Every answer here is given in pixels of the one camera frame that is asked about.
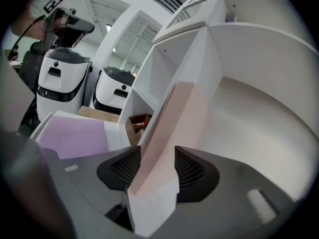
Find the pink paper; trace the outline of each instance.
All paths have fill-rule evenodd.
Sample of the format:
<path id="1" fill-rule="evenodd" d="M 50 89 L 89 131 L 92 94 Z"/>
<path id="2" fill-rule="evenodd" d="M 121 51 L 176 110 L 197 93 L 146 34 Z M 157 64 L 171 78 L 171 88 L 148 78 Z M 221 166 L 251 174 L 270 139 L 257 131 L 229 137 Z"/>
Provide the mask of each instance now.
<path id="1" fill-rule="evenodd" d="M 104 123 L 95 119 L 53 116 L 40 139 L 60 159 L 90 156 L 108 151 Z"/>

